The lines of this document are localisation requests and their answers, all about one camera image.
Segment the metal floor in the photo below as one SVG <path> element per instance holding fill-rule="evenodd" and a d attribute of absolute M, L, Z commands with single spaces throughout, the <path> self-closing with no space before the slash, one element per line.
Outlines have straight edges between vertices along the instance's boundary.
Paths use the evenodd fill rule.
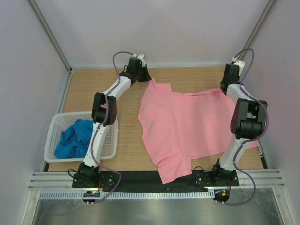
<path fill-rule="evenodd" d="M 247 200 L 252 189 L 231 190 L 230 201 Z M 110 200 L 81 206 L 82 200 L 39 200 L 33 225 L 283 225 L 269 188 L 257 190 L 243 206 L 222 206 L 212 199 Z"/>

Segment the wooden table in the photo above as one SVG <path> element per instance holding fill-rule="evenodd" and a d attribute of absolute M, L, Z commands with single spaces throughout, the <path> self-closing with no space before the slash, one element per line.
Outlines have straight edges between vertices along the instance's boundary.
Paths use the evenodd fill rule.
<path fill-rule="evenodd" d="M 218 88 L 224 67 L 149 68 L 149 74 L 159 83 L 171 83 L 175 92 L 199 92 Z M 96 92 L 103 92 L 116 80 L 114 69 L 75 70 L 68 92 L 64 112 L 91 111 Z M 137 120 L 140 100 L 148 83 L 136 82 L 118 100 L 119 121 L 117 153 L 112 159 L 101 163 L 119 171 L 156 170 L 141 141 L 142 126 Z M 201 166 L 212 169 L 221 156 L 204 157 L 192 160 L 192 168 Z M 80 162 L 51 163 L 49 171 L 78 169 Z M 248 149 L 242 156 L 241 169 L 262 169 L 257 148 Z"/>

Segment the pink t-shirt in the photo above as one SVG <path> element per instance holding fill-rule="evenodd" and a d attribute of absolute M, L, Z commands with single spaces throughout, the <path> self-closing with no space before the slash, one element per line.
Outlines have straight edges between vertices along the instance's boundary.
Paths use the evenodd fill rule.
<path fill-rule="evenodd" d="M 142 141 L 163 184 L 189 175 L 191 160 L 226 150 L 234 102 L 221 89 L 173 92 L 152 78 L 141 99 Z M 250 148 L 258 146 L 251 143 Z"/>

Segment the blue towel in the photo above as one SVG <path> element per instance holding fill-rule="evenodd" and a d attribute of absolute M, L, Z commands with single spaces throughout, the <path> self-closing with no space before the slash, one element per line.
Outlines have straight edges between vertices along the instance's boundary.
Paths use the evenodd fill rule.
<path fill-rule="evenodd" d="M 61 133 L 54 155 L 57 158 L 83 158 L 88 151 L 93 132 L 93 121 L 77 120 Z"/>

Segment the laundry basket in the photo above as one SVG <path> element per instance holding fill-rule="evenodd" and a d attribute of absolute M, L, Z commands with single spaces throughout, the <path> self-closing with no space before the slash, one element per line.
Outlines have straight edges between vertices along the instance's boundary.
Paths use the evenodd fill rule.
<path fill-rule="evenodd" d="M 51 121 L 45 144 L 44 159 L 48 163 L 83 161 L 84 158 L 60 159 L 54 156 L 54 151 L 60 142 L 61 132 L 73 125 L 76 120 L 92 120 L 91 112 L 68 112 L 56 114 Z M 118 142 L 118 120 L 111 126 L 105 137 L 101 160 L 114 157 Z"/>

